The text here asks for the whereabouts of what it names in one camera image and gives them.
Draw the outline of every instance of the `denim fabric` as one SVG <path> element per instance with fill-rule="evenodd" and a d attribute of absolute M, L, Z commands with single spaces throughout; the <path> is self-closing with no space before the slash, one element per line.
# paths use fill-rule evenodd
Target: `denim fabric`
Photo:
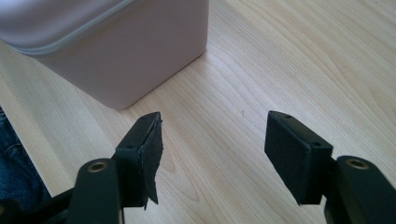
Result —
<path fill-rule="evenodd" d="M 22 210 L 50 195 L 0 107 L 0 200 L 13 199 Z"/>

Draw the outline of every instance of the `box lid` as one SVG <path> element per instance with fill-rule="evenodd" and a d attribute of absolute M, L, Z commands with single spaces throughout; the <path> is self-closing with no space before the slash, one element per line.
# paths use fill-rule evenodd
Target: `box lid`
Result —
<path fill-rule="evenodd" d="M 0 39 L 21 53 L 52 52 L 134 0 L 0 0 Z"/>

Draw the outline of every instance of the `black bracket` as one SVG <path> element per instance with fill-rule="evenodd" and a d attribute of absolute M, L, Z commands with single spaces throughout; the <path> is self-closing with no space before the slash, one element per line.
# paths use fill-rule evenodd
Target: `black bracket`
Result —
<path fill-rule="evenodd" d="M 76 185 L 32 210 L 22 212 L 12 200 L 0 201 L 0 223 L 124 223 L 124 207 L 158 203 L 155 175 L 163 154 L 160 112 L 137 120 L 111 159 L 85 163 Z"/>
<path fill-rule="evenodd" d="M 396 223 L 396 190 L 371 162 L 332 159 L 332 145 L 293 116 L 268 113 L 265 153 L 297 204 L 327 198 L 328 223 Z"/>

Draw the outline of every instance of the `pink plastic box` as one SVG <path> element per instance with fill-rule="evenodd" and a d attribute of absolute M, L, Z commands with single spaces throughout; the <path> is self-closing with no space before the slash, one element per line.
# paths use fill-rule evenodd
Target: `pink plastic box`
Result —
<path fill-rule="evenodd" d="M 205 50 L 208 0 L 0 0 L 0 39 L 122 109 Z"/>

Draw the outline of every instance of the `wooden table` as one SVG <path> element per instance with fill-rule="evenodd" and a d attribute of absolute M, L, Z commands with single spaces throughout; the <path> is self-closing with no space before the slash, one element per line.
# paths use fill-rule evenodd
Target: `wooden table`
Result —
<path fill-rule="evenodd" d="M 106 108 L 0 44 L 0 104 L 50 193 L 161 111 L 160 205 L 127 223 L 325 223 L 264 154 L 269 110 L 376 164 L 396 186 L 394 0 L 211 0 L 206 52 L 128 109 Z"/>

